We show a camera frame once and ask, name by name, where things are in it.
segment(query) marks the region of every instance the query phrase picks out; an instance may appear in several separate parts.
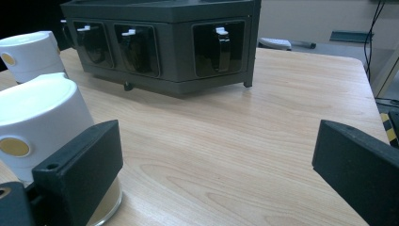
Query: wall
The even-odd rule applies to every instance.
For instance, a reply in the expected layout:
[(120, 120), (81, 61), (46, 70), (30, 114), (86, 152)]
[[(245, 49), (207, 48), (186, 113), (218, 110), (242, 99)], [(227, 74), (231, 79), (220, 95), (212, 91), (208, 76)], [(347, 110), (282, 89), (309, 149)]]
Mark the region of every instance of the wall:
[[(332, 30), (368, 31), (376, 6), (370, 0), (263, 0), (259, 36), (331, 43)], [(399, 1), (388, 1), (375, 24), (373, 46), (396, 49), (398, 27)]]

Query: wood grain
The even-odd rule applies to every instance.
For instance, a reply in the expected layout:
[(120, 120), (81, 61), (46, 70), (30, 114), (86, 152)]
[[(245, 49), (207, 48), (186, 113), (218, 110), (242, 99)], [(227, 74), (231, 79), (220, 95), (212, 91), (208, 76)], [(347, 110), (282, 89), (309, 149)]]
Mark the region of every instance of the wood grain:
[[(311, 166), (321, 119), (388, 142), (360, 61), (258, 49), (252, 88), (174, 96), (61, 57), (94, 120), (120, 123), (124, 197), (107, 225), (366, 225)], [(0, 89), (14, 85), (0, 73)]]

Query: white cylindrical object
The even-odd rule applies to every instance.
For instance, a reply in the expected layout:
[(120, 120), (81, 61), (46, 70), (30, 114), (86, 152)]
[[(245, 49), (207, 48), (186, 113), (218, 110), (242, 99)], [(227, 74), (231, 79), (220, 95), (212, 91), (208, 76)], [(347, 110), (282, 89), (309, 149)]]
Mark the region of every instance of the white cylindrical object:
[(0, 57), (18, 83), (41, 74), (64, 73), (56, 38), (51, 31), (38, 31), (0, 40)]
[(0, 159), (24, 182), (31, 170), (94, 124), (65, 73), (51, 73), (0, 91)]

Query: screw hole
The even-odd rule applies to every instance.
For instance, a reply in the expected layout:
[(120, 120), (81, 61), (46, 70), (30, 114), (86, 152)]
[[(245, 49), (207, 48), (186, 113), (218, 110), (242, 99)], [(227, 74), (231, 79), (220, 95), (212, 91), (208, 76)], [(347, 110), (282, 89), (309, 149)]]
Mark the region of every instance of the screw hole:
[(11, 188), (9, 187), (0, 187), (0, 200), (6, 197), (10, 191)]
[(47, 166), (47, 169), (48, 169), (48, 170), (53, 170), (53, 169), (55, 169), (55, 168), (57, 168), (57, 167), (58, 167), (58, 164), (57, 164), (57, 163), (54, 163), (54, 164), (48, 165), (48, 166)]

